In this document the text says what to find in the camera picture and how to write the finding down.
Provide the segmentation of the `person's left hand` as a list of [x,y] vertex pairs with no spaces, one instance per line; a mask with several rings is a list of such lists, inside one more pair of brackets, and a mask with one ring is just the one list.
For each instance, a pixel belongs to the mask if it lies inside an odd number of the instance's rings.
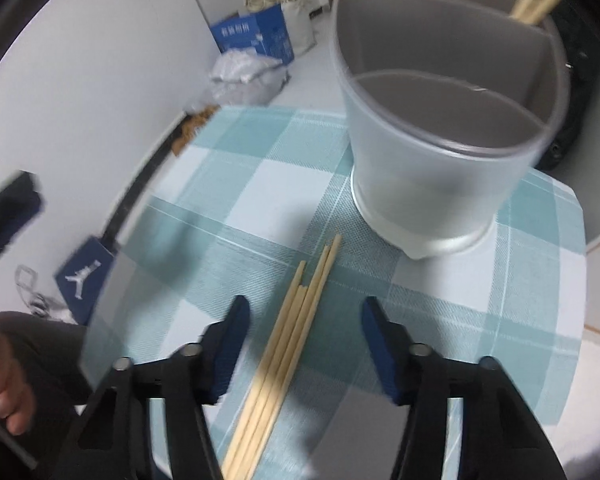
[[34,412],[32,389],[10,342],[0,332],[0,419],[18,437],[28,431]]

